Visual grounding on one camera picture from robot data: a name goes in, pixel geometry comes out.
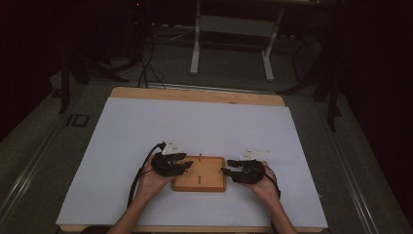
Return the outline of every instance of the wrist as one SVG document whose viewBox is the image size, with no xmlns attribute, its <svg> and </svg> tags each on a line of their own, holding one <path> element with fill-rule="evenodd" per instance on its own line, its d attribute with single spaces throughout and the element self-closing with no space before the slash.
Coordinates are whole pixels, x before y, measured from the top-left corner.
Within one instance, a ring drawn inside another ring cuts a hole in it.
<svg viewBox="0 0 413 234">
<path fill-rule="evenodd" d="M 144 207 L 149 204 L 152 200 L 152 197 L 149 196 L 148 194 L 145 193 L 136 193 L 136 195 L 133 198 L 133 204 L 141 204 Z"/>
</svg>

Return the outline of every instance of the black cable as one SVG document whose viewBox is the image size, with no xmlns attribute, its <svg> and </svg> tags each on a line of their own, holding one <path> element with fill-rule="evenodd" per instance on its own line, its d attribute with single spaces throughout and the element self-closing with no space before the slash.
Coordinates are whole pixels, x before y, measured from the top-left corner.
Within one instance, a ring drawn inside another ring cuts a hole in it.
<svg viewBox="0 0 413 234">
<path fill-rule="evenodd" d="M 135 191 L 135 189 L 136 189 L 137 181 L 139 180 L 139 178 L 140 178 L 142 175 L 145 175 L 145 174 L 147 174 L 147 173 L 149 173 L 149 172 L 152 172 L 152 170 L 151 170 L 151 171 L 145 172 L 144 174 L 142 173 L 143 168 L 145 167 L 146 163 L 147 163 L 148 160 L 149 160 L 149 157 L 152 155 L 152 153 L 155 151 L 155 149 L 157 149 L 157 148 L 163 149 L 163 147 L 165 147 L 165 145 L 166 145 L 166 144 L 165 144 L 164 142 L 155 145 L 155 146 L 151 149 L 151 151 L 148 153 L 148 155 L 146 156 L 145 161 L 143 161 L 142 167 L 140 167 L 139 170 L 137 171 L 137 174 L 136 174 L 136 176 L 134 177 L 133 183 L 131 184 L 130 195 L 129 195 L 129 198 L 128 198 L 128 206 L 129 206 L 129 205 L 131 204 L 131 202 L 133 201 L 133 194 L 134 194 L 134 191 Z"/>
<path fill-rule="evenodd" d="M 151 52 L 151 56 L 149 57 L 149 60 L 147 60 L 146 64 L 145 64 L 145 62 L 144 62 L 144 58 L 142 58 L 143 70 L 142 70 L 142 72 L 141 72 L 140 75 L 139 75 L 139 79 L 137 80 L 137 87 L 138 87 L 138 88 L 140 88 L 140 83 L 141 83 L 141 81 L 142 81 L 142 77 L 144 77 L 146 88 L 148 88 L 148 82 L 147 82 L 147 80 L 146 80 L 146 68 L 148 67 L 149 63 L 150 63 L 151 60 L 152 60 L 152 57 L 154 56 L 154 52 L 153 52 L 152 50 L 150 50 L 150 52 Z"/>
</svg>

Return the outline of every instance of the white tabletop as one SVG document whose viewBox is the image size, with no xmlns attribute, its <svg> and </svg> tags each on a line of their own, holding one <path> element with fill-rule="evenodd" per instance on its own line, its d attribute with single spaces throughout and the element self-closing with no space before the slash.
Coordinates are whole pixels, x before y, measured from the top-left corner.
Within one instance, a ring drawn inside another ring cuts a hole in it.
<svg viewBox="0 0 413 234">
<path fill-rule="evenodd" d="M 66 195 L 59 225 L 114 224 L 149 150 L 173 139 L 188 155 L 237 160 L 247 147 L 276 173 L 282 205 L 295 227 L 327 227 L 287 107 L 111 97 Z M 268 226 L 266 209 L 227 178 L 224 193 L 173 192 L 167 186 L 139 226 Z"/>
</svg>

